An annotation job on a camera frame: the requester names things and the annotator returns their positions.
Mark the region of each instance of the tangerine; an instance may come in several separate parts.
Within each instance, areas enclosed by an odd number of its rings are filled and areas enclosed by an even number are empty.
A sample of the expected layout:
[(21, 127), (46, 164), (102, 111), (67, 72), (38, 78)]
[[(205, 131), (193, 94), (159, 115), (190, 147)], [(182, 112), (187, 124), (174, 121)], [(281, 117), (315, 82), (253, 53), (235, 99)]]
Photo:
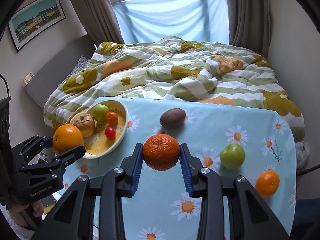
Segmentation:
[(280, 184), (278, 173), (273, 170), (263, 172), (257, 179), (256, 191), (263, 198), (269, 198), (276, 193)]
[(72, 124), (64, 124), (58, 127), (52, 138), (52, 147), (57, 155), (77, 145), (83, 146), (83, 143), (81, 131)]
[(109, 112), (106, 114), (106, 122), (110, 125), (115, 125), (118, 122), (118, 115), (115, 112)]
[(167, 134), (151, 136), (143, 146), (143, 160), (157, 171), (166, 171), (176, 165), (180, 156), (180, 145)]

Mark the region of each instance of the framed picture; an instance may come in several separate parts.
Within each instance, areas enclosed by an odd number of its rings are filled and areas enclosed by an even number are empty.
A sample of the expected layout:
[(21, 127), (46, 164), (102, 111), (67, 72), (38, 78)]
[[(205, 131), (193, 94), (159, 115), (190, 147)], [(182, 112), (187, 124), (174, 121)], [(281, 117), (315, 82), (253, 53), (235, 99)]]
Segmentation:
[(36, 0), (17, 11), (8, 24), (17, 51), (65, 18), (59, 0)]

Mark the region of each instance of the fruit bowl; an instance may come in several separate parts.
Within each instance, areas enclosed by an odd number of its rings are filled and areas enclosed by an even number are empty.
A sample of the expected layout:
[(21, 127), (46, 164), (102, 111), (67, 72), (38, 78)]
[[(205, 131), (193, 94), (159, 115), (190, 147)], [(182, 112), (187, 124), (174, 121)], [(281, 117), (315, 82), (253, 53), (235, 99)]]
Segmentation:
[[(100, 102), (99, 104), (107, 106), (110, 112), (115, 112), (118, 115), (118, 123), (114, 126), (116, 130), (116, 138), (112, 141), (108, 140), (105, 135), (105, 129), (100, 133), (84, 138), (84, 147), (86, 149), (86, 153), (84, 154), (85, 159), (96, 159), (109, 154), (121, 143), (127, 131), (129, 113), (127, 107), (122, 102), (117, 100), (107, 100)], [(95, 105), (92, 105), (85, 112), (92, 114), (94, 106)], [(70, 123), (71, 119), (75, 115), (76, 113), (73, 113), (70, 116), (67, 124)]]

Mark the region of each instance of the tablecloth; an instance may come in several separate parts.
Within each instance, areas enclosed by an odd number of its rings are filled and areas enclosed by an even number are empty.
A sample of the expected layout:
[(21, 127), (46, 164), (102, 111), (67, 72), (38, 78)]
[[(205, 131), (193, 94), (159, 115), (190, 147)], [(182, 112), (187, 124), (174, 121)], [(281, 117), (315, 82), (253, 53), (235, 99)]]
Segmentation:
[[(103, 97), (94, 104), (108, 99), (119, 100), (128, 108), (128, 130), (123, 141), (106, 156), (81, 158), (67, 167), (65, 187), (60, 194), (81, 174), (94, 178), (119, 166), (123, 158), (132, 154), (136, 143), (145, 143), (161, 130), (159, 119), (165, 111), (181, 108), (186, 112), (184, 125), (164, 132), (180, 144), (186, 143), (191, 155), (200, 158), (203, 164), (208, 165), (206, 161), (211, 159), (210, 168), (218, 174), (231, 178), (243, 175), (252, 185), (265, 170), (279, 174), (280, 186), (266, 202), (290, 233), (296, 201), (296, 155), (291, 130), (279, 114), (265, 109), (145, 98)], [(242, 145), (246, 154), (244, 164), (236, 171), (220, 165), (219, 154), (231, 142)], [(99, 227), (99, 202), (100, 197), (94, 215), (95, 235)], [(127, 240), (195, 240), (197, 237), (201, 199), (188, 196), (179, 162), (168, 171), (156, 171), (143, 163), (138, 191), (131, 199), (123, 198), (122, 207)], [(224, 210), (228, 240), (226, 201)]]

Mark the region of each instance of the red tomato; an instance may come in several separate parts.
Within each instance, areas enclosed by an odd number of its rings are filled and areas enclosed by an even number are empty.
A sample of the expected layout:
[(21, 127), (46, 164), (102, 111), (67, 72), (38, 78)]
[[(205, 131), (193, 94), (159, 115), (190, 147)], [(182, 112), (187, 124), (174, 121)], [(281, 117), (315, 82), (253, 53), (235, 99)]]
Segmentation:
[(116, 138), (116, 130), (112, 127), (107, 127), (104, 133), (109, 140), (114, 140)]

